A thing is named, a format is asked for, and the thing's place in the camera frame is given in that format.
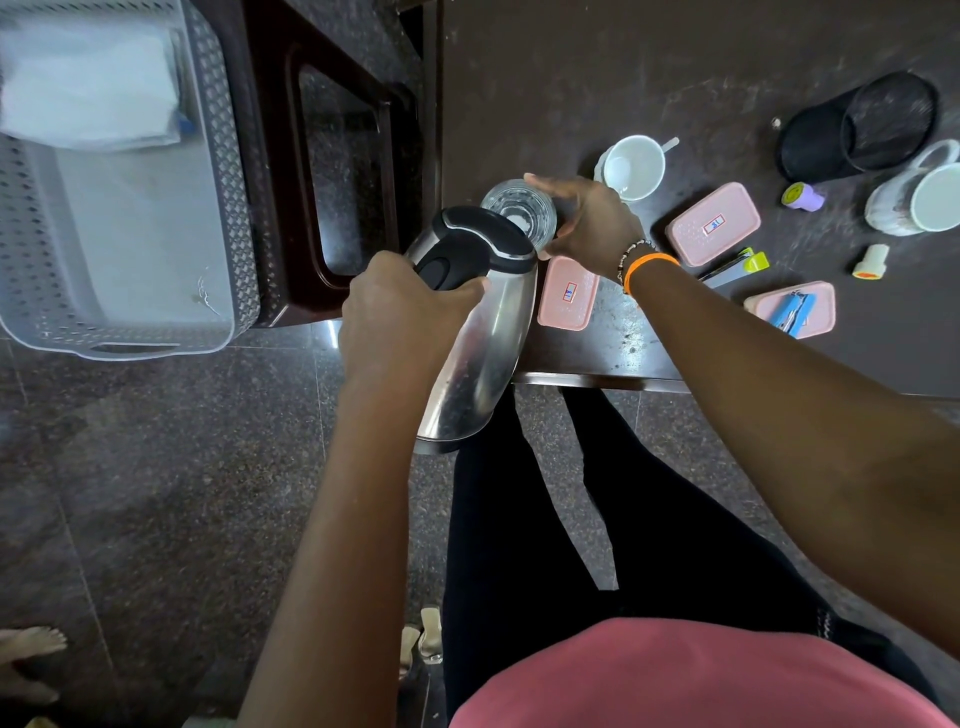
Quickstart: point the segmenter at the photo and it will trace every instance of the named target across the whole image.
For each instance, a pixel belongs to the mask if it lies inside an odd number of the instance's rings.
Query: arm
[[[410,458],[434,380],[482,295],[482,280],[431,291],[387,253],[351,284],[324,480],[239,728],[394,725]]]
[[[620,256],[645,237],[616,194],[587,181],[534,182],[580,201],[582,214],[548,252],[615,279]],[[960,657],[960,430],[673,263],[642,265],[631,290],[710,424],[804,553]]]

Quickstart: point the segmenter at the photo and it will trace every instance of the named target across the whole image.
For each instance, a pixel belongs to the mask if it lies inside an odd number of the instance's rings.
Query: orange wristband
[[[637,268],[644,263],[649,263],[651,260],[669,260],[674,265],[680,265],[680,261],[677,260],[677,258],[675,258],[673,255],[667,255],[666,253],[648,253],[647,255],[641,255],[630,264],[627,272],[623,275],[623,292],[628,296],[633,296],[633,294],[630,292],[630,276],[634,274],[634,271]]]

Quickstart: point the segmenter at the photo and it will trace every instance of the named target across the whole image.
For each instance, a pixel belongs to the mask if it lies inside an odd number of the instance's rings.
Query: electric kettle
[[[437,213],[407,257],[435,291],[480,276],[491,284],[460,329],[417,432],[414,452],[451,452],[490,421],[514,375],[533,318],[537,253],[507,218],[457,206]]]

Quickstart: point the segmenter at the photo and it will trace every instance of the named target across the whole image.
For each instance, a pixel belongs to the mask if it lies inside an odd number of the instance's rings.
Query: white mug
[[[624,202],[642,200],[653,194],[663,180],[666,170],[663,153],[678,144],[677,137],[660,146],[643,134],[626,136],[601,155],[593,178],[615,190]]]
[[[939,164],[930,157],[946,150]],[[865,216],[871,228],[889,235],[939,232],[960,225],[960,142],[931,144],[892,180],[874,190]]]

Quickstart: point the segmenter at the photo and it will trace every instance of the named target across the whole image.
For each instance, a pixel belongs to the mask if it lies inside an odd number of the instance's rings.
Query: pink plastic container
[[[697,268],[759,227],[760,213],[747,188],[728,182],[670,223],[666,236],[683,262]]]
[[[550,258],[537,323],[571,331],[584,330],[590,323],[599,287],[600,277],[576,260],[562,255]]]
[[[812,293],[817,297],[817,303],[813,305],[813,310],[810,311],[810,315],[806,317],[806,323],[800,328],[800,333],[797,334],[798,339],[805,339],[808,336],[827,333],[836,326],[836,292],[833,290],[832,283],[827,283],[825,280],[814,280],[812,283],[791,285],[788,288],[770,291],[770,293],[751,296],[743,302],[743,307],[764,321],[770,321],[771,317],[780,307],[780,302],[794,291]]]

